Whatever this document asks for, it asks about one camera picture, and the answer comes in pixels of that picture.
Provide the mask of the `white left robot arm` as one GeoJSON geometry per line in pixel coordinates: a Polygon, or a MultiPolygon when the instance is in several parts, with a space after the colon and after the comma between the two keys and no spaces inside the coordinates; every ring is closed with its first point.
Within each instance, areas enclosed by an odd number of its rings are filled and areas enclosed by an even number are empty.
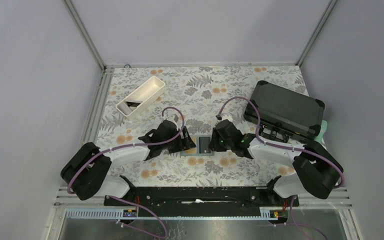
{"type": "Polygon", "coordinates": [[[93,142],[85,143],[61,170],[60,176],[67,183],[67,193],[81,201],[114,196],[128,206],[134,202],[135,192],[123,177],[109,175],[110,168],[151,160],[163,151],[173,154],[195,147],[185,126],[163,120],[156,129],[130,144],[101,151],[93,142]]]}

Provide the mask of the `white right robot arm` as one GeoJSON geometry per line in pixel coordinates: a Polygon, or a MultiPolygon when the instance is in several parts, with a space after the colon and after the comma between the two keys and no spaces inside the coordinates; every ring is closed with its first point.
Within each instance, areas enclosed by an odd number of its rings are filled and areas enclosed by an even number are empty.
{"type": "Polygon", "coordinates": [[[266,198],[273,206],[304,193],[325,200],[344,172],[319,142],[292,145],[263,139],[254,133],[243,134],[227,119],[213,128],[209,148],[213,152],[231,151],[238,157],[268,160],[294,169],[293,174],[277,176],[267,184],[266,198]]]}

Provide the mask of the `green card holder wallet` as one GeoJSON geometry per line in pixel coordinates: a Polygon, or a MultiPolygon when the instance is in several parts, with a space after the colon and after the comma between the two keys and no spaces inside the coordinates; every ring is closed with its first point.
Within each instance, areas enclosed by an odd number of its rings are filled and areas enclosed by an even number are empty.
{"type": "Polygon", "coordinates": [[[180,156],[181,157],[208,157],[208,156],[213,156],[214,155],[213,151],[210,154],[199,154],[199,137],[201,137],[201,136],[210,136],[210,135],[196,135],[196,136],[192,136],[191,138],[195,142],[196,148],[188,150],[188,151],[182,151],[180,153],[180,156]]]}

